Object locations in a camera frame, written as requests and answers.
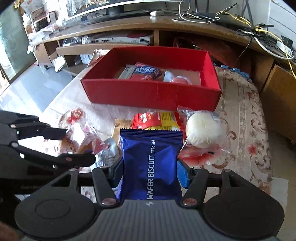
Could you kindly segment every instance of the floral tablecloth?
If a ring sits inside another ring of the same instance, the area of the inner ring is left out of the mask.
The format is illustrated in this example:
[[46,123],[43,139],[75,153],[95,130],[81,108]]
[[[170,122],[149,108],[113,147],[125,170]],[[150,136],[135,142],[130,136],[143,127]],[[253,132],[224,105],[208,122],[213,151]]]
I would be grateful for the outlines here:
[[[80,82],[87,71],[88,68],[84,69],[59,93],[44,111],[40,121],[58,127],[64,113],[80,107],[86,113],[86,120],[98,131],[101,139],[105,140],[111,137],[116,118],[130,120],[138,112],[154,111],[91,103]],[[222,88],[216,112],[223,122],[231,153],[220,157],[215,164],[203,167],[212,173],[221,173],[225,168],[231,169],[266,193],[270,193],[271,156],[258,91],[254,84],[241,74],[220,67],[216,67],[216,71]],[[49,144],[43,141],[41,144],[34,142],[34,146],[26,146],[52,155],[57,152],[56,146],[50,148]],[[217,188],[208,188],[206,199],[217,193]]]

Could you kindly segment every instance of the gray ribbed surface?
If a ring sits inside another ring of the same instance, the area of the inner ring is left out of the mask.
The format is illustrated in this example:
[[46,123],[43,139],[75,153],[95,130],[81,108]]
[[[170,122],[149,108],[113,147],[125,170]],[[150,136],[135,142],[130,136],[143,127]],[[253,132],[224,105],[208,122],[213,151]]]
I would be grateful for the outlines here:
[[104,210],[87,231],[68,241],[233,240],[209,228],[196,210],[180,208],[173,200],[152,202],[126,200],[119,208]]

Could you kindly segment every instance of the round black disc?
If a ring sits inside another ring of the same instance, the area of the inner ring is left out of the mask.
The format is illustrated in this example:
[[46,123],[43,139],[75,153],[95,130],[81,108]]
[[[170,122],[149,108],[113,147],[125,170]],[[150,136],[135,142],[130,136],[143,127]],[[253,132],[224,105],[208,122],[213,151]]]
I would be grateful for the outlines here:
[[237,239],[276,235],[284,221],[282,206],[255,188],[230,188],[208,200],[206,221],[217,231]]
[[31,237],[62,239],[87,228],[95,215],[90,199],[59,187],[47,189],[46,195],[32,195],[22,201],[15,210],[15,221]]

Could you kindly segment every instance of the yellow cable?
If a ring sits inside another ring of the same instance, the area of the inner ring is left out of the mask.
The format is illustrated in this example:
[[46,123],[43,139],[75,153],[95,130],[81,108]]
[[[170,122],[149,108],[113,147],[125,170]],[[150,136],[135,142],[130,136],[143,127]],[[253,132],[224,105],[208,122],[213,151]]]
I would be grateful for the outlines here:
[[[229,13],[229,12],[225,12],[225,11],[218,12],[217,14],[220,14],[220,13],[229,14],[230,16],[232,16],[233,19],[235,19],[235,20],[237,20],[237,21],[240,21],[240,22],[242,22],[242,23],[244,23],[244,24],[247,24],[247,25],[251,28],[251,23],[250,23],[250,21],[247,20],[247,19],[245,19],[244,17],[241,17],[241,16],[235,17],[235,16],[233,16],[231,13]],[[267,30],[264,30],[261,26],[257,26],[257,25],[255,25],[254,27],[255,27],[255,28],[254,28],[255,31],[257,31],[257,32],[264,32],[264,33],[269,33],[269,34],[271,34],[272,36],[274,36],[278,41],[280,41],[280,42],[284,45],[283,41],[282,41],[277,35],[273,34],[272,32],[269,32],[269,31],[267,31]],[[288,57],[288,53],[287,53],[286,48],[285,48],[285,54],[286,54],[286,57],[289,58],[289,57]],[[288,60],[288,63],[289,63],[289,65],[290,65],[290,68],[293,69],[293,67],[292,67],[292,65],[291,65],[291,62],[290,62],[289,60]],[[295,73],[294,73],[293,70],[292,70],[292,74],[293,74],[294,78],[296,79],[296,75],[295,75]]]

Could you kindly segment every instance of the open red cardboard box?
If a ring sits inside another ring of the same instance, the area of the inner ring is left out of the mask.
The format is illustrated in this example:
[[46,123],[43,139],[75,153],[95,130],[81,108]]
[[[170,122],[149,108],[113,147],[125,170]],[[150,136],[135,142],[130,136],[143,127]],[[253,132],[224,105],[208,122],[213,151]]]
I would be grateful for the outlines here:
[[[200,72],[201,86],[155,80],[117,79],[127,64]],[[113,48],[81,80],[92,103],[177,110],[214,111],[221,88],[208,52],[174,47]]]

